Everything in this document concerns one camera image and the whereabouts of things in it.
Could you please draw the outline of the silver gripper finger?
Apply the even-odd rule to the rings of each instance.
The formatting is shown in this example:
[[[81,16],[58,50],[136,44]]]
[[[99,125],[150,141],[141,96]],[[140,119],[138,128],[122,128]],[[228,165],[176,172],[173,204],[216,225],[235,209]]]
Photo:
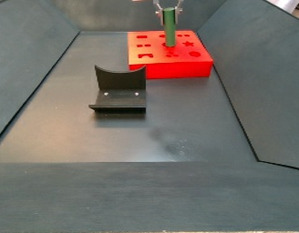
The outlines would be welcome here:
[[[162,21],[162,8],[160,6],[158,0],[153,0],[153,6],[154,6],[154,9],[156,9],[156,16],[158,17],[160,24],[164,25],[164,21]]]
[[[178,15],[182,12],[182,0],[177,0],[177,4],[174,6],[174,24],[178,22]]]

